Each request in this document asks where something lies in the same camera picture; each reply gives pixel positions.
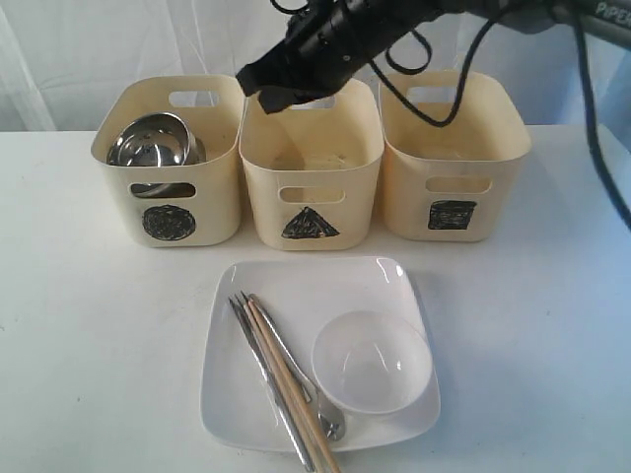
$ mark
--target bin handle hole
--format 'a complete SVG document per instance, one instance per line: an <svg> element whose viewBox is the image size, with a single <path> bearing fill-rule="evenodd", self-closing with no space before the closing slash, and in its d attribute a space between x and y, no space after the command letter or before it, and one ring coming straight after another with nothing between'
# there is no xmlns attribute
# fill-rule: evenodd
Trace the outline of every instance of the bin handle hole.
<svg viewBox="0 0 631 473"><path fill-rule="evenodd" d="M325 97L324 99L318 99L317 101L308 101L307 103L299 103L292 105L292 110L313 110L315 108L334 108L335 97Z"/></svg>
<svg viewBox="0 0 631 473"><path fill-rule="evenodd" d="M410 87L406 98L412 103L452 103L456 99L456 88L448 86Z"/></svg>
<svg viewBox="0 0 631 473"><path fill-rule="evenodd" d="M129 186L129 192L138 199L187 199L197 189L188 182L136 182Z"/></svg>
<svg viewBox="0 0 631 473"><path fill-rule="evenodd" d="M333 187L283 187L278 198L288 204L338 204L346 192Z"/></svg>
<svg viewBox="0 0 631 473"><path fill-rule="evenodd" d="M219 101L219 94L215 91L176 91L169 94L169 103L178 108L217 106Z"/></svg>
<svg viewBox="0 0 631 473"><path fill-rule="evenodd" d="M492 186L490 177L479 176L434 176L425 181L428 191L443 194L484 194Z"/></svg>

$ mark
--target small white bowl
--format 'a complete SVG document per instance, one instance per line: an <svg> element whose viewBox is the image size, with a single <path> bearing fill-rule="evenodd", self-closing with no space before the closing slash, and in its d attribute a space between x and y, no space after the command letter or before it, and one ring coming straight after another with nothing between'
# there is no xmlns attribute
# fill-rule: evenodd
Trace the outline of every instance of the small white bowl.
<svg viewBox="0 0 631 473"><path fill-rule="evenodd" d="M433 371L425 339L395 315L342 314L315 338L314 376L337 407L364 415L406 408L427 387Z"/></svg>

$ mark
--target black triangle symbol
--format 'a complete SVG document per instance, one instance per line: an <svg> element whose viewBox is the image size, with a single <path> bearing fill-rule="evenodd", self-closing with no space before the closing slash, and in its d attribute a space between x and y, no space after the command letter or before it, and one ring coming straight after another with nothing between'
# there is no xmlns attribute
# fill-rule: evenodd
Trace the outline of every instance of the black triangle symbol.
<svg viewBox="0 0 631 473"><path fill-rule="evenodd" d="M287 239L305 239L336 237L338 235L339 232L322 215L311 207L305 207L300 214L287 224L282 237Z"/></svg>

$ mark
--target stainless steel bowl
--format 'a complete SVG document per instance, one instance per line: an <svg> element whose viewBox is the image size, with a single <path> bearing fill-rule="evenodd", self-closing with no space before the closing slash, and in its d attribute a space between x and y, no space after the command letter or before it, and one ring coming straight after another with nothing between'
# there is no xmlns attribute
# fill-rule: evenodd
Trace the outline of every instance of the stainless steel bowl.
<svg viewBox="0 0 631 473"><path fill-rule="evenodd" d="M107 163L124 167L195 165L205 161L205 150L186 124L175 114L144 115L128 125L109 149ZM137 197L176 197L177 184L134 184Z"/></svg>

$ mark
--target white curtain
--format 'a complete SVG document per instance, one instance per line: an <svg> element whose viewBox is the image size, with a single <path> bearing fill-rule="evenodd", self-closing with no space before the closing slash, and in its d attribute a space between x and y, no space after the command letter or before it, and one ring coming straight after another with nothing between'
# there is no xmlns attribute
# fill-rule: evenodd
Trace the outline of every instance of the white curtain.
<svg viewBox="0 0 631 473"><path fill-rule="evenodd" d="M95 130L133 82L235 74L283 36L286 22L268 0L2 0L0 131ZM458 67L482 23L448 15L422 25L435 49L432 69ZM595 38L589 47L599 119L631 147L631 54ZM395 56L424 60L409 37ZM473 69L498 79L527 123L583 120L567 27L537 35L495 27ZM368 70L358 77L375 83Z"/></svg>

